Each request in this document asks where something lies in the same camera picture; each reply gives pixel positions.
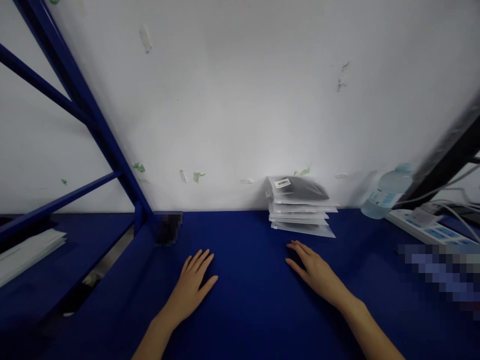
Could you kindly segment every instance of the blue metal shelf frame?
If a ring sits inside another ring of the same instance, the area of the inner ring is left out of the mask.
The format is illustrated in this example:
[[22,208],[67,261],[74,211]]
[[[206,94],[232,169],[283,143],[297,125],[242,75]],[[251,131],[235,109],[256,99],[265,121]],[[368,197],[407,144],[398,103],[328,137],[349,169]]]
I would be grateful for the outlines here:
[[13,0],[71,100],[0,44],[0,62],[61,106],[90,131],[113,172],[0,227],[0,241],[74,200],[118,179],[135,206],[135,234],[152,209],[43,0]]

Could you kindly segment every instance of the plastic bottle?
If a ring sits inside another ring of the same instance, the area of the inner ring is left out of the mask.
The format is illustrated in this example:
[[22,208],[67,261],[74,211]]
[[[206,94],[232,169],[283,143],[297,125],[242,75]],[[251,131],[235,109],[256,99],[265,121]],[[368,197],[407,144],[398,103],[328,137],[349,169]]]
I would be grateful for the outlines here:
[[412,167],[408,163],[401,163],[394,171],[380,178],[377,189],[365,201],[361,212],[372,219],[383,219],[412,182]]

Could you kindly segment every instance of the left hand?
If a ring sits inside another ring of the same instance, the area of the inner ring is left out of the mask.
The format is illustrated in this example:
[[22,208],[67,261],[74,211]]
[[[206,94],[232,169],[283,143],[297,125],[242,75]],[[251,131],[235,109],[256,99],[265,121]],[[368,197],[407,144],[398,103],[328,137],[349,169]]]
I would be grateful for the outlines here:
[[214,275],[200,288],[205,271],[214,258],[214,254],[207,257],[209,252],[206,250],[202,254],[202,250],[199,250],[193,259],[191,255],[186,259],[175,288],[157,315],[168,320],[175,328],[195,311],[219,279]]

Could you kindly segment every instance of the blue table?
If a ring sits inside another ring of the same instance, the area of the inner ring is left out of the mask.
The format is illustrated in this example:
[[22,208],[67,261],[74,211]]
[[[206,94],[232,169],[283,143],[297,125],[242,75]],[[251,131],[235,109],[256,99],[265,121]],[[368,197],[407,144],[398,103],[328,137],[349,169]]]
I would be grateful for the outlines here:
[[173,333],[164,359],[361,358],[340,314],[286,265],[293,254],[285,245],[294,239],[330,264],[407,359],[478,358],[478,321],[397,255],[415,238],[356,209],[329,223],[337,238],[271,229],[266,211],[186,212],[171,247],[154,247],[144,226],[46,358],[129,359],[185,259],[207,248],[215,259],[206,277],[219,280]]

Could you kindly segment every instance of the right hand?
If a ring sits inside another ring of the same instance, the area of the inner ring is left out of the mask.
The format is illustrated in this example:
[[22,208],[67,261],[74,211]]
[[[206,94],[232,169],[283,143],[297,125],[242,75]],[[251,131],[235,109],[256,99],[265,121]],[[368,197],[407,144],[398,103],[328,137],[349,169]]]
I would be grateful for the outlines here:
[[286,263],[318,295],[337,309],[355,299],[330,266],[315,251],[297,240],[292,241],[286,247],[296,251],[305,265],[306,271],[290,258],[285,259]]

